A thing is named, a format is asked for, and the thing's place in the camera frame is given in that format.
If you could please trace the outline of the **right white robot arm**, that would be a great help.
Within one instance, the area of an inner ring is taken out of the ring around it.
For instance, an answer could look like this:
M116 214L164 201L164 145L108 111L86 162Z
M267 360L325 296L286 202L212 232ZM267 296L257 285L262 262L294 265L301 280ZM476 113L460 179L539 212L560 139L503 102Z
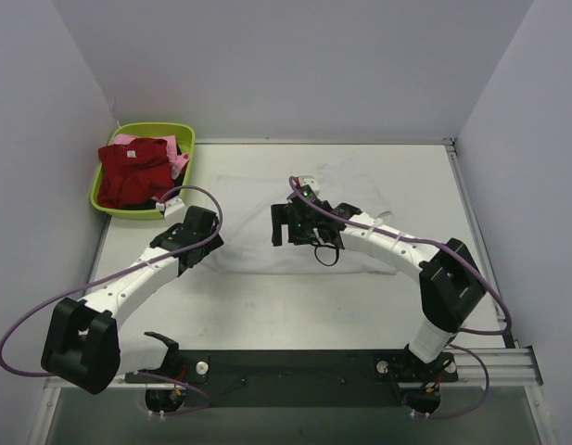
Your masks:
M284 244L285 226L289 244L361 253L412 278L424 321L407 350L422 363L434 362L485 295L466 245L456 238L441 247L418 243L350 204L332 207L308 186L301 194L271 206L273 245Z

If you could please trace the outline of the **white t shirt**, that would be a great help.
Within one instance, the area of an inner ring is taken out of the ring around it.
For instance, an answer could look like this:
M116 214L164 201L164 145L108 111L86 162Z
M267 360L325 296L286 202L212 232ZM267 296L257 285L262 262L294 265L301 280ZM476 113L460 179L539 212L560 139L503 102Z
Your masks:
M393 219L392 208L375 179L356 157L321 163L306 171L321 187L320 197L333 206L350 203L376 216ZM345 274L379 273L394 275L397 270L360 253L344 250L339 257L328 248L272 245L272 204L282 204L291 193L287 177L218 175L211 193L222 205L224 245L211 253L204 264L219 273L243 274Z

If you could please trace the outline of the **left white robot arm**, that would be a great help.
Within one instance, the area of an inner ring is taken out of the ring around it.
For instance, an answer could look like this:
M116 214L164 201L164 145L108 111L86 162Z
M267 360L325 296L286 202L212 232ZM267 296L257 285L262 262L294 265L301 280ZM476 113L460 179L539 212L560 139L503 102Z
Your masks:
M149 372L168 381L179 369L179 345L162 334L128 335L123 324L151 296L222 246L216 212L191 206L182 222L157 235L131 273L81 299L62 299L53 309L42 368L91 394L118 375Z

